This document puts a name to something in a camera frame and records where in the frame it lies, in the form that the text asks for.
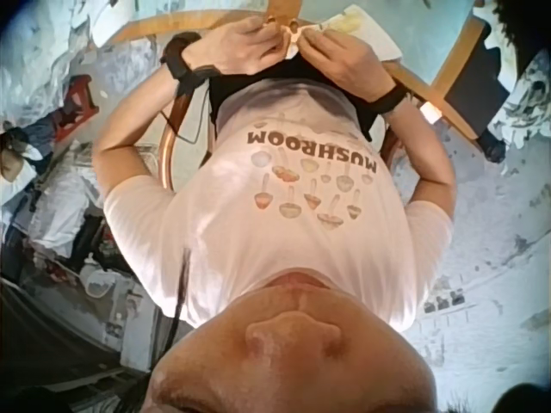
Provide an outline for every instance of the hand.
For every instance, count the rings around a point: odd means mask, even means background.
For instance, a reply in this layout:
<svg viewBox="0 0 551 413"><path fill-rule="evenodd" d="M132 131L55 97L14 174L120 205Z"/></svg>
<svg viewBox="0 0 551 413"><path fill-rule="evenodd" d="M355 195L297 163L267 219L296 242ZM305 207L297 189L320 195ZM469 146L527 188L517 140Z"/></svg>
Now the hand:
<svg viewBox="0 0 551 413"><path fill-rule="evenodd" d="M259 16L227 23L183 51L191 69L213 65L224 75L254 75L281 62L290 42L278 23Z"/></svg>
<svg viewBox="0 0 551 413"><path fill-rule="evenodd" d="M374 102L396 85L370 45L335 30L302 31L300 54L338 87Z"/></svg>

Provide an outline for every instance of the cable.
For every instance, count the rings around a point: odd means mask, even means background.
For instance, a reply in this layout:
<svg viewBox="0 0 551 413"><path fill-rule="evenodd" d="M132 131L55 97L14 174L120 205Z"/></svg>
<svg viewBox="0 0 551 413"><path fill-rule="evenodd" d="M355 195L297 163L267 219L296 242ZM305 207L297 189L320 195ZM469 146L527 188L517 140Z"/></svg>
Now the cable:
<svg viewBox="0 0 551 413"><path fill-rule="evenodd" d="M199 126L197 127L197 133L195 134L195 139L193 141L183 137L182 135L180 135L178 133L178 131L176 130L176 128L174 127L174 125L172 125L172 123L170 122L170 119L168 118L168 116L166 114L164 114L164 112L161 110L161 115L163 115L164 119L166 120L166 124L168 126L170 126L170 129L172 129L172 132L174 132L174 134L179 139L183 140L184 142L186 142L188 144L195 145L197 143L197 140L199 139L199 133L201 132L201 126L203 124L203 115L205 114L205 103L207 102L207 95L208 95L209 89L210 88L207 88L207 90L205 91L205 95L203 96L203 103L201 104L201 114L199 115L199 117L200 117Z"/></svg>

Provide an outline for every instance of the black strap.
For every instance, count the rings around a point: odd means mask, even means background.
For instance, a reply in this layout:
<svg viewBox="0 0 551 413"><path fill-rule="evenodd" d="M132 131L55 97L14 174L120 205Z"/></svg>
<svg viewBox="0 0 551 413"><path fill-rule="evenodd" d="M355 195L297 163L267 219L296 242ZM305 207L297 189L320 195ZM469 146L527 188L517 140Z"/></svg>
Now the black strap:
<svg viewBox="0 0 551 413"><path fill-rule="evenodd" d="M370 110L376 114L387 114L392 112L400 102L404 100L409 90L401 83L397 83L394 88L375 102L368 103Z"/></svg>

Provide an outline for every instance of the person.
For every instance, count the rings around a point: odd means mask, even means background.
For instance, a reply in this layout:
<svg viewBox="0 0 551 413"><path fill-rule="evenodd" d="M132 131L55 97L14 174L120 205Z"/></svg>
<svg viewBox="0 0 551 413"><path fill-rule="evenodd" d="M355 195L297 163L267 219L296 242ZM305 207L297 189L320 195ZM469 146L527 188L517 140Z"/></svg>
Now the person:
<svg viewBox="0 0 551 413"><path fill-rule="evenodd" d="M116 411L436 408L433 375L400 332L450 243L453 167L368 44L305 30L284 61L289 41L251 17L167 52L95 143L122 254L163 313L196 328ZM134 144L200 83L189 71L210 77L217 148L174 194ZM370 108L419 174L407 206L362 136Z"/></svg>

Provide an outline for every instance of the finger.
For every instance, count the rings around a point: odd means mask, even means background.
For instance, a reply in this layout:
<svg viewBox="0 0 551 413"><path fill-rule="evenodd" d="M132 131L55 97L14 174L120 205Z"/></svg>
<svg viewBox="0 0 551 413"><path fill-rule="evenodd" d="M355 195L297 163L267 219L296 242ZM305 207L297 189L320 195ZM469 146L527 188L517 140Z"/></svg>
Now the finger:
<svg viewBox="0 0 551 413"><path fill-rule="evenodd" d="M303 36L311 46L318 49L318 51L322 52L328 58L338 57L338 55L343 52L343 48L338 43L335 43L317 30L307 28L302 31L301 37Z"/></svg>
<svg viewBox="0 0 551 413"><path fill-rule="evenodd" d="M340 45L341 47L346 47L350 43L350 40L356 39L356 37L351 36L346 33L338 32L337 30L334 30L332 28L328 28L324 31L325 37L328 37L329 39L333 40L335 43Z"/></svg>
<svg viewBox="0 0 551 413"><path fill-rule="evenodd" d="M289 49L290 43L291 35L285 32L282 36L282 41L276 45L274 49L268 51L260 58L260 71L283 61L287 56L287 50Z"/></svg>
<svg viewBox="0 0 551 413"><path fill-rule="evenodd" d="M246 19L243 19L239 22L235 22L235 30L238 33L246 34L250 32L254 32L262 27L264 24L263 18L259 15L253 15L251 17L247 17Z"/></svg>
<svg viewBox="0 0 551 413"><path fill-rule="evenodd" d="M257 32L248 34L248 37L251 44L263 43L274 38L279 41L282 37L282 27L278 23L269 23Z"/></svg>
<svg viewBox="0 0 551 413"><path fill-rule="evenodd" d="M302 57L313 67L321 69L327 66L331 61L318 49L313 47L306 37L301 36L296 42L296 46L299 47L299 52Z"/></svg>

